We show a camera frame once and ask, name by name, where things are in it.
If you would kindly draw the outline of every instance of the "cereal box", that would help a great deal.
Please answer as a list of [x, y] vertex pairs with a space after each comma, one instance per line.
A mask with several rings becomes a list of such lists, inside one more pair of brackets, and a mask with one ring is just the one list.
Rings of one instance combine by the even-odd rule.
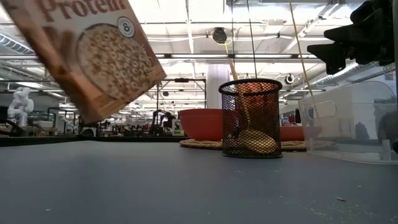
[[128, 0], [0, 0], [86, 123], [165, 78]]

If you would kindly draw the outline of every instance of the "white robot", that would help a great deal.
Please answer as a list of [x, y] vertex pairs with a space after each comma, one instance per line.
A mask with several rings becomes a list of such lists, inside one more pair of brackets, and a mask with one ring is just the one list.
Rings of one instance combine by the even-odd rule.
[[64, 116], [61, 117], [61, 121], [65, 122], [65, 131], [66, 131], [66, 133], [64, 133], [64, 134], [71, 134], [71, 133], [73, 133], [73, 131], [75, 131], [77, 133], [78, 128], [77, 128], [77, 126], [75, 126], [73, 124], [73, 122], [67, 120], [67, 118], [64, 117]]
[[33, 111], [33, 100], [29, 99], [30, 88], [19, 87], [13, 94], [14, 99], [8, 107], [8, 119], [16, 123], [18, 119], [18, 126], [25, 127], [27, 122], [27, 114]]

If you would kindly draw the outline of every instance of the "woven placemat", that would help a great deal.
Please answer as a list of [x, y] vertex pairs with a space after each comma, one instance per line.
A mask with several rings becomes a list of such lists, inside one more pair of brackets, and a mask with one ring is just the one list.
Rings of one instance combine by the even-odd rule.
[[221, 141], [196, 141], [194, 139], [187, 139], [180, 141], [180, 145], [183, 147], [191, 147], [195, 149], [223, 149], [223, 143]]
[[[183, 147], [191, 147], [195, 149], [223, 149], [223, 142], [221, 141], [196, 141], [194, 139], [188, 139], [180, 141], [180, 145]], [[334, 145], [331, 141], [316, 141], [316, 146], [331, 146]], [[305, 141], [284, 141], [281, 142], [282, 151], [306, 151], [307, 147]]]

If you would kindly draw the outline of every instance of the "ceiling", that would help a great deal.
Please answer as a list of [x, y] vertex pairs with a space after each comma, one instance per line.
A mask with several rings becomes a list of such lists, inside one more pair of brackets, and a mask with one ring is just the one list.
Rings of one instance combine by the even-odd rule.
[[[257, 70], [258, 77], [273, 78], [283, 82], [285, 76], [291, 73], [299, 78], [296, 78], [292, 85], [284, 85], [284, 89], [305, 85], [300, 60], [290, 56], [280, 57], [280, 54], [299, 53], [287, 1], [250, 0], [250, 13], [246, 0], [233, 0], [233, 4], [231, 1], [130, 0], [129, 2], [142, 24], [151, 47], [160, 58], [168, 79], [206, 78], [209, 65], [227, 64], [226, 56], [208, 58], [205, 55], [226, 54], [223, 45], [216, 45], [207, 36], [215, 27], [223, 27], [230, 40], [234, 34], [234, 42], [228, 45], [228, 52], [236, 55], [235, 69], [241, 78], [247, 75], [254, 77]], [[306, 51], [308, 45], [330, 43], [323, 37], [325, 30], [350, 24], [349, 15], [362, 1], [294, 2], [294, 17], [300, 34], [300, 46], [302, 53], [308, 54]], [[253, 63], [253, 52], [257, 56], [256, 64]], [[0, 78], [3, 81], [3, 86], [0, 88], [15, 89], [21, 85], [30, 86], [33, 89], [47, 90], [48, 94], [66, 102], [63, 92], [56, 83], [48, 82], [52, 80], [51, 77], [32, 54], [33, 50], [26, 44], [4, 10], [0, 9]], [[178, 59], [161, 58], [164, 54], [185, 55], [179, 55]], [[307, 58], [304, 62], [309, 79], [325, 76], [325, 65], [319, 59]], [[5, 80], [21, 80], [21, 82], [6, 85]], [[205, 94], [201, 90], [204, 88], [203, 82], [169, 82], [162, 88], [186, 90], [169, 91], [169, 96], [160, 94], [160, 99], [162, 101], [165, 99], [162, 109], [178, 111], [204, 107]], [[150, 91], [132, 102], [133, 108], [126, 108], [123, 112], [127, 113], [122, 114], [128, 114], [134, 109], [136, 112], [134, 116], [149, 117], [150, 111], [156, 109], [154, 99], [156, 92]]]

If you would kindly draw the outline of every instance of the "red bowl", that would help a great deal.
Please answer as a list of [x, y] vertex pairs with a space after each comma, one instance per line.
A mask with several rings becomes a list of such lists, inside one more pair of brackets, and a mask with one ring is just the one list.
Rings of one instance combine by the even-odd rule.
[[281, 126], [281, 141], [304, 141], [303, 127], [301, 126]]
[[190, 109], [180, 111], [184, 132], [197, 141], [220, 141], [223, 138], [223, 110]]

